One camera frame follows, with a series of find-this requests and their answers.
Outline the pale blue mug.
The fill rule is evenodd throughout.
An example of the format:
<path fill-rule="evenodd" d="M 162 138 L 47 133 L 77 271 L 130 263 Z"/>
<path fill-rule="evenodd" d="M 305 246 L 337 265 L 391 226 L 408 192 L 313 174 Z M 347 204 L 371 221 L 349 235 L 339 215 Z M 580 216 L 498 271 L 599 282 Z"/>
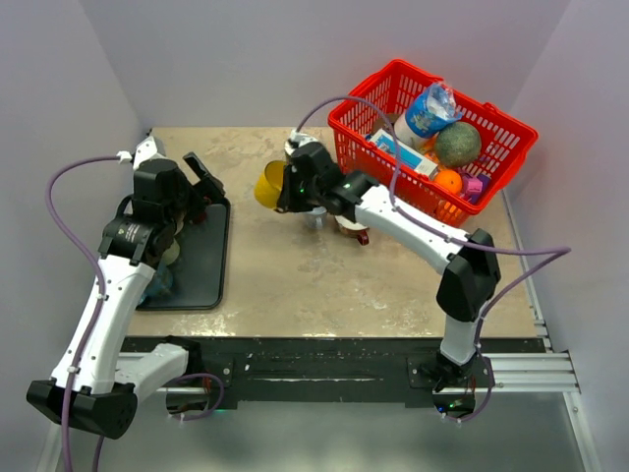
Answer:
<path fill-rule="evenodd" d="M 304 222 L 311 230 L 321 230 L 327 219 L 327 210 L 323 206 L 317 206 L 310 211 L 304 212 Z"/>

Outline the yellow mug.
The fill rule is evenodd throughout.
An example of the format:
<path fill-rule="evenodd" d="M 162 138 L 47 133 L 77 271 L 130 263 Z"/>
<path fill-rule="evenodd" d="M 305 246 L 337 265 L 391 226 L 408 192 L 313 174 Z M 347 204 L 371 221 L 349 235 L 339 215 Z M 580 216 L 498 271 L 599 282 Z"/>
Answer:
<path fill-rule="evenodd" d="M 265 208 L 277 208 L 277 202 L 283 188 L 284 167 L 284 161 L 270 161 L 257 180 L 254 189 L 255 199 Z"/>

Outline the brown floral mug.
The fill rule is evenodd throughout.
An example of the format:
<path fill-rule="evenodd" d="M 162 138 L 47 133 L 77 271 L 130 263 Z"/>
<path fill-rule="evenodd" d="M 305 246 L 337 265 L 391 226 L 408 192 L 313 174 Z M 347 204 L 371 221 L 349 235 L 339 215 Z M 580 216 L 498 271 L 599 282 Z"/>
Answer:
<path fill-rule="evenodd" d="M 370 243 L 369 228 L 361 223 L 353 222 L 345 216 L 336 215 L 335 221 L 339 231 L 352 239 L 355 239 L 361 246 Z"/>

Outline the teal rimmed mug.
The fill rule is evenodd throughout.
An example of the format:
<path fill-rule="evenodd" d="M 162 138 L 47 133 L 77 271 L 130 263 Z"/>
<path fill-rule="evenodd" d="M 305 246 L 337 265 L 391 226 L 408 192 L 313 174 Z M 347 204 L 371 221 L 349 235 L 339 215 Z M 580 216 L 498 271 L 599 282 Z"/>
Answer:
<path fill-rule="evenodd" d="M 173 286 L 173 275 L 167 265 L 160 265 L 138 302 L 141 305 L 148 299 L 167 295 Z"/>

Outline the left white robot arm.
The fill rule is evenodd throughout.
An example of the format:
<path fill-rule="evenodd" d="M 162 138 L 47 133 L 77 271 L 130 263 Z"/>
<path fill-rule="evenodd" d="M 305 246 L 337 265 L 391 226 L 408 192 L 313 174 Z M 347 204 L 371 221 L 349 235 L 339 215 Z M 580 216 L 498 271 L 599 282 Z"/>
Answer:
<path fill-rule="evenodd" d="M 73 338 L 50 377 L 27 391 L 28 403 L 56 424 L 117 440 L 163 385 L 193 385 L 206 371 L 200 344 L 172 335 L 135 367 L 117 367 L 131 317 L 179 224 L 200 219 L 225 195 L 194 153 L 184 160 L 197 183 L 165 157 L 139 164 L 133 192 L 103 229 L 97 254 L 87 256 L 95 281 Z"/>

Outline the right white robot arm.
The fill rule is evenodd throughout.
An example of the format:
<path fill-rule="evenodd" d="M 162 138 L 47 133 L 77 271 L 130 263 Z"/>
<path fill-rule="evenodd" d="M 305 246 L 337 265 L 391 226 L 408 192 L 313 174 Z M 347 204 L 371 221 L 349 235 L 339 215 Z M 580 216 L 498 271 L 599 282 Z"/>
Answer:
<path fill-rule="evenodd" d="M 323 208 L 350 223 L 377 229 L 420 256 L 437 274 L 436 302 L 445 315 L 445 332 L 435 361 L 425 368 L 435 380 L 461 385 L 479 356 L 482 308 L 501 274 L 491 236 L 446 225 L 405 203 L 394 204 L 389 190 L 363 171 L 345 174 L 317 141 L 285 146 L 279 212 Z"/>

